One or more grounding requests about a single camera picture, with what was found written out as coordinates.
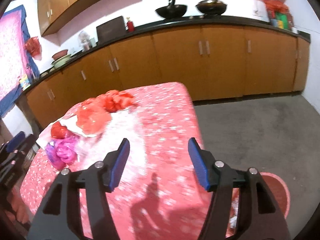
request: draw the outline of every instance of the red tablecloth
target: red tablecloth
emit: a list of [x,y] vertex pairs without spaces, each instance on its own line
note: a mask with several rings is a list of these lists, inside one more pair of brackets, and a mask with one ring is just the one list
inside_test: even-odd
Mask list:
[[[135,125],[130,128],[123,120],[122,129],[135,130],[137,136],[129,139],[132,148],[119,187],[107,194],[118,234],[125,240],[197,239],[211,194],[199,186],[188,155],[189,138],[195,137],[200,146],[202,144],[188,92],[180,83],[140,87],[128,92],[134,95],[138,107],[127,113],[128,118],[134,117]],[[117,127],[108,126],[106,131],[112,129]],[[119,144],[113,141],[121,142],[125,133],[112,138],[112,132],[109,135],[106,132],[102,139],[105,145],[116,147]],[[97,156],[98,151],[93,149],[84,162],[69,168],[72,171],[86,168],[102,160],[108,152],[109,149]],[[20,190],[33,213],[57,173],[45,152],[39,150]],[[84,190],[80,191],[80,203],[84,234],[92,237]]]

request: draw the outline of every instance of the metal screw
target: metal screw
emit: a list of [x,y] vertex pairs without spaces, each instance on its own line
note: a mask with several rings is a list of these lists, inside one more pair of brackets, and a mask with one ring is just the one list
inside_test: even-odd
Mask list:
[[98,161],[98,162],[96,162],[95,164],[94,164],[94,166],[96,167],[96,168],[102,168],[103,167],[103,162],[102,161]]
[[67,168],[64,168],[62,171],[61,171],[61,174],[62,175],[67,175],[68,173],[69,173],[69,169],[67,169]]
[[258,170],[256,168],[250,168],[249,169],[249,172],[253,175],[257,174],[258,173]]
[[218,168],[222,168],[224,166],[224,163],[222,161],[216,161],[214,165],[216,165]]

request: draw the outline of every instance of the red bowl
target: red bowl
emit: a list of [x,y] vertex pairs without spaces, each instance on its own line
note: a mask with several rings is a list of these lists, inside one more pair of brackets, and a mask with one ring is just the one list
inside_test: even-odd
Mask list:
[[59,51],[59,52],[57,52],[56,54],[54,54],[54,55],[52,56],[52,58],[53,58],[54,60],[57,60],[57,59],[65,56],[65,55],[67,55],[67,53],[68,53],[68,50],[67,50],[67,49],[64,49],[64,50]]

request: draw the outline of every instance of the white wall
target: white wall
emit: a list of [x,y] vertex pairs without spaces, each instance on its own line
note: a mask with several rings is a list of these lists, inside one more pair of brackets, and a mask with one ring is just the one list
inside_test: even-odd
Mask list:
[[7,7],[6,11],[16,8],[19,5],[24,5],[27,13],[26,22],[31,37],[38,36],[39,42],[42,46],[42,59],[34,59],[38,69],[41,72],[50,68],[53,61],[52,55],[60,51],[60,43],[57,34],[45,36],[40,35],[39,21],[38,21],[38,5],[37,0],[15,0]]
[[[195,5],[201,0],[176,0],[177,4],[188,5],[185,16],[201,15]],[[228,4],[224,15],[240,16],[268,21],[265,5],[262,0],[222,0]],[[168,0],[101,0],[77,15],[58,31],[61,49],[80,50],[77,36],[85,30],[97,40],[96,27],[113,18],[130,17],[135,26],[162,20],[155,9],[166,6]]]
[[303,96],[320,113],[320,21],[307,0],[284,0],[298,30],[311,34],[309,71]]

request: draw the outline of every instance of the pink patterned tablecloth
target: pink patterned tablecloth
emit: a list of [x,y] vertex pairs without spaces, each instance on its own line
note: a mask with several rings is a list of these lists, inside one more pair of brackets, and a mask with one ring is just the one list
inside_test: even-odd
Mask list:
[[[180,83],[140,87],[128,92],[134,95],[138,107],[125,114],[128,123],[133,116],[136,124],[130,128],[126,126],[126,120],[122,120],[118,126],[134,130],[137,136],[129,138],[131,151],[119,187],[107,194],[118,234],[123,240],[197,239],[211,194],[199,186],[188,154],[189,138],[195,137],[202,146],[188,92]],[[110,125],[106,131],[116,129]],[[119,138],[112,138],[111,134],[105,133],[102,137],[104,145],[121,141],[126,132],[118,134]],[[99,152],[92,149],[85,161],[69,168],[72,171],[86,168],[102,160],[108,150],[98,156]],[[39,150],[20,190],[22,199],[33,213],[57,173],[46,153]],[[85,190],[80,191],[80,205],[84,235],[92,237]]]

